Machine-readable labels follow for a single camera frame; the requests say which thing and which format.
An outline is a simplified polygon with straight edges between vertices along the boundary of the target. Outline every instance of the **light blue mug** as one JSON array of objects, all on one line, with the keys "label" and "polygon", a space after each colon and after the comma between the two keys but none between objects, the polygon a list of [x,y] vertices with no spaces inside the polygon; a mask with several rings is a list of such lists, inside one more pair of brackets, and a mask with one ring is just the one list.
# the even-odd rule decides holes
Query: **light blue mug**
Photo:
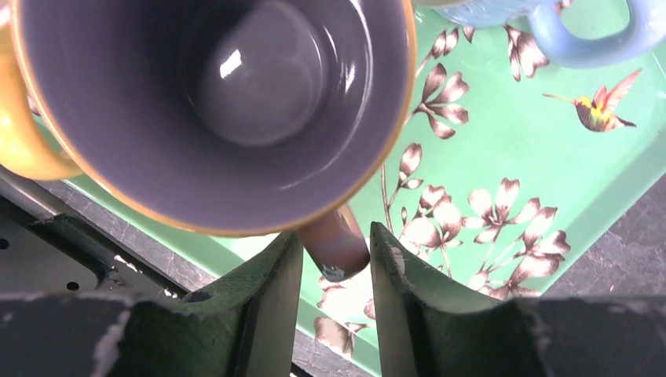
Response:
[{"label": "light blue mug", "polygon": [[527,16],[543,54],[568,68],[597,68],[619,63],[650,51],[666,37],[666,0],[626,0],[630,15],[628,26],[599,39],[584,39],[571,34],[555,11],[558,0],[415,2],[432,6],[449,20],[471,27],[499,26],[508,20]]}]

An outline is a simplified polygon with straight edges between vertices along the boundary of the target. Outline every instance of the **black surface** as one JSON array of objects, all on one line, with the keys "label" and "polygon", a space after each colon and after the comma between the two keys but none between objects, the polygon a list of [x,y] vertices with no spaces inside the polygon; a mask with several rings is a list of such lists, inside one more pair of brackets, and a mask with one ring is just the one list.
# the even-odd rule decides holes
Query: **black surface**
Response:
[{"label": "black surface", "polygon": [[[41,185],[190,289],[213,277],[63,182]],[[666,178],[661,178],[545,295],[666,294]],[[297,331],[294,362],[312,375],[369,374]]]},{"label": "black surface", "polygon": [[180,303],[128,291],[0,295],[0,374],[286,376],[302,252],[284,233]]},{"label": "black surface", "polygon": [[499,302],[371,225],[382,375],[662,376],[666,296]]}]

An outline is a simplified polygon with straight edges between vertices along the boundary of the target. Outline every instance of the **mug rim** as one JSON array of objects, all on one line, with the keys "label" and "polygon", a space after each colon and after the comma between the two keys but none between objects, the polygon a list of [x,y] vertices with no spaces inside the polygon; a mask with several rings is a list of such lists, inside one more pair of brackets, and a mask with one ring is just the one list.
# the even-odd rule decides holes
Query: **mug rim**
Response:
[{"label": "mug rim", "polygon": [[49,107],[42,101],[42,92],[39,89],[39,85],[35,80],[35,75],[32,69],[32,66],[28,59],[26,58],[26,46],[25,40],[23,37],[23,25],[19,15],[21,14],[20,8],[23,3],[23,0],[9,0],[9,7],[11,10],[10,17],[10,29],[12,34],[12,40],[14,44],[16,61],[19,65],[21,73],[24,77],[25,86],[27,91],[32,94],[32,98],[37,104],[39,109],[40,116],[44,119],[44,122],[48,126],[50,132],[56,138],[62,149],[67,153],[67,155],[74,160],[74,162],[83,170],[83,173],[91,177],[100,187],[102,187],[107,192],[111,193],[114,198],[116,198],[121,203],[127,205],[132,210],[135,210],[139,214],[142,214],[152,220],[161,222],[165,225],[169,225],[176,229],[182,229],[189,232],[202,233],[209,236],[222,236],[222,237],[248,237],[248,236],[262,236],[265,234],[281,232],[287,229],[297,229],[305,224],[308,224],[318,218],[323,217],[324,215],[332,212],[336,208],[343,205],[349,200],[356,192],[358,192],[372,177],[373,174],[381,167],[382,163],[386,160],[386,157],[389,155],[391,149],[395,145],[400,132],[402,131],[402,123],[409,112],[409,105],[412,99],[412,93],[414,91],[415,85],[415,71],[416,71],[416,61],[417,61],[417,51],[416,51],[416,25],[414,21],[413,8],[411,0],[401,0],[403,6],[403,16],[406,21],[407,26],[407,36],[408,36],[408,81],[407,86],[404,92],[404,98],[402,101],[402,106],[400,110],[400,116],[393,125],[393,129],[390,132],[389,139],[384,145],[382,151],[379,153],[377,159],[372,163],[371,167],[365,172],[365,174],[344,194],[340,195],[335,200],[331,201],[329,204],[322,206],[317,211],[314,211],[312,214],[299,218],[296,221],[291,223],[285,223],[282,225],[276,225],[273,227],[267,228],[257,228],[257,229],[245,229],[245,230],[224,230],[216,229],[204,226],[192,225],[184,221],[176,220],[172,217],[166,216],[159,213],[152,208],[146,207],[140,201],[130,198],[125,195],[122,191],[117,189],[110,181],[105,179],[97,170],[92,167],[87,160],[73,147],[72,143],[68,140],[63,130],[59,127],[58,123],[55,121],[52,112]]}]

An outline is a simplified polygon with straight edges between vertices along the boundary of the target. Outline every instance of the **mug handle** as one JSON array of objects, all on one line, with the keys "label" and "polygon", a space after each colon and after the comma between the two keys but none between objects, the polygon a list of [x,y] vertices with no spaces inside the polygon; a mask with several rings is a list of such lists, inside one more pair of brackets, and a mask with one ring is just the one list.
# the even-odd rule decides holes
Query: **mug handle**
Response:
[{"label": "mug handle", "polygon": [[571,34],[553,6],[528,15],[536,44],[548,59],[568,68],[598,68],[650,51],[666,36],[665,0],[626,0],[629,25],[613,35],[584,39]]},{"label": "mug handle", "polygon": [[10,18],[9,6],[0,8],[0,165],[41,181],[80,175],[81,168],[64,151],[51,149],[32,117],[14,53]]},{"label": "mug handle", "polygon": [[347,203],[296,229],[296,234],[322,275],[331,282],[349,279],[370,262],[363,232]]}]

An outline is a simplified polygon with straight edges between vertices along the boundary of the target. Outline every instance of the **brown mug handle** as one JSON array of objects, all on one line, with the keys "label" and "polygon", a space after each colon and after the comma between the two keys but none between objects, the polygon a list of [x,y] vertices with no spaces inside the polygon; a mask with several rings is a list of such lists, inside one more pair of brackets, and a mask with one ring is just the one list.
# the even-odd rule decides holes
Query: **brown mug handle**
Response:
[{"label": "brown mug handle", "polygon": [[296,233],[317,268],[331,282],[349,279],[370,262],[368,245],[349,204],[296,229]]}]

